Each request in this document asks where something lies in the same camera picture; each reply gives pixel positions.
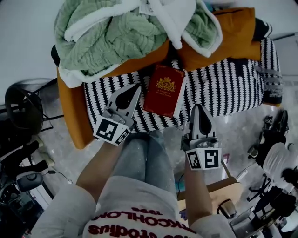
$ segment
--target gray floor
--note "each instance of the gray floor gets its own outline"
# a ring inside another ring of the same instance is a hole
[[[292,143],[297,143],[298,121],[295,121],[295,118],[298,115],[298,106],[296,103],[297,99],[293,98],[291,90],[291,88],[285,88],[283,107],[289,111],[290,133],[287,135],[287,139]],[[56,116],[63,113],[56,86],[45,90],[41,97],[48,116]],[[257,200],[251,203],[246,201],[247,196],[250,194],[248,187],[259,185],[263,180],[262,174],[264,173],[258,165],[254,164],[254,160],[247,159],[246,152],[258,138],[263,125],[263,118],[269,114],[276,115],[277,111],[278,109],[273,106],[261,105],[258,108],[245,112],[215,118],[217,135],[221,141],[223,154],[229,154],[227,167],[232,176],[237,177],[243,169],[252,165],[248,168],[248,174],[241,180],[241,183],[244,185],[244,192],[237,204],[239,212],[243,212],[256,204]],[[84,150],[78,150],[74,147],[64,119],[54,120],[52,124],[54,129],[40,134],[45,144],[43,149],[55,161],[54,169],[62,172],[75,182],[84,166],[99,150],[102,142],[94,140]],[[182,131],[176,128],[169,128],[164,131],[166,148],[174,171],[177,174],[181,173],[184,165],[184,153],[180,151],[181,135]],[[36,161],[40,160],[38,152],[34,154],[34,159]],[[206,183],[217,182],[221,180],[222,175],[222,169],[207,171],[205,173]],[[67,184],[67,180],[60,174],[48,174],[45,176],[45,181],[53,193],[57,193],[63,185]]]

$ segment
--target office chair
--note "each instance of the office chair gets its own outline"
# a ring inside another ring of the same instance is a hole
[[[265,173],[263,174],[263,176],[264,176],[264,181],[263,181],[262,186],[259,189],[252,189],[251,187],[249,188],[249,191],[256,192],[256,194],[252,198],[248,197],[247,201],[251,202],[256,197],[260,196],[260,198],[261,198],[265,195],[265,189],[269,186],[271,179],[268,178]]]
[[[270,205],[275,209],[276,217],[288,217],[295,210],[296,197],[290,194],[286,194],[282,189],[278,187],[272,187],[265,195],[258,201],[254,213],[259,211],[264,212],[264,208]]]

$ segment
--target black chair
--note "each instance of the black chair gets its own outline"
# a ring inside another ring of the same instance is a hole
[[[270,205],[275,211],[271,217],[288,217],[295,210],[296,197],[286,194],[278,187],[272,187],[265,195],[258,201],[254,213],[262,211],[265,214],[265,207]]]
[[[39,92],[55,83],[57,79],[53,79],[34,92],[25,90],[18,84],[11,85],[5,94],[5,109],[2,109],[0,113],[7,112],[13,125],[26,134],[37,135],[45,130],[53,129],[53,126],[42,129],[43,122],[55,120],[64,115],[51,118],[45,115]]]
[[[271,179],[267,177],[267,175],[264,173],[263,176],[265,177],[264,178],[264,181],[263,181],[263,184],[262,186],[259,188],[259,189],[252,189],[251,187],[249,188],[249,191],[251,192],[256,192],[256,194],[252,197],[252,198],[247,198],[247,201],[252,201],[253,199],[257,198],[258,196],[263,197],[265,195],[265,189],[269,186],[270,182],[271,182]]]

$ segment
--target patterned cushion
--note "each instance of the patterned cushion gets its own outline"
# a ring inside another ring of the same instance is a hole
[[[278,54],[273,40],[266,38],[261,41],[261,75],[264,78],[263,103],[281,104],[283,97],[283,82],[280,72]]]
[[[148,132],[183,125],[189,120],[190,111],[195,103],[204,105],[214,117],[257,107],[263,102],[264,88],[266,88],[264,78],[273,77],[270,70],[279,72],[279,62],[273,41],[266,38],[261,45],[261,62],[227,58],[208,67],[186,72],[184,78],[186,87],[178,118],[167,118],[142,109],[152,67],[84,83],[91,125],[95,127],[97,117],[102,114],[113,92],[134,83],[141,84],[142,94],[134,114],[137,126],[133,132]],[[172,67],[183,70],[178,60],[172,61]],[[261,72],[258,70],[260,67],[269,71]]]

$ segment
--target red book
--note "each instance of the red book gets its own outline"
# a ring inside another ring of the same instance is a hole
[[[150,79],[144,110],[172,118],[183,79],[183,71],[157,65]]]

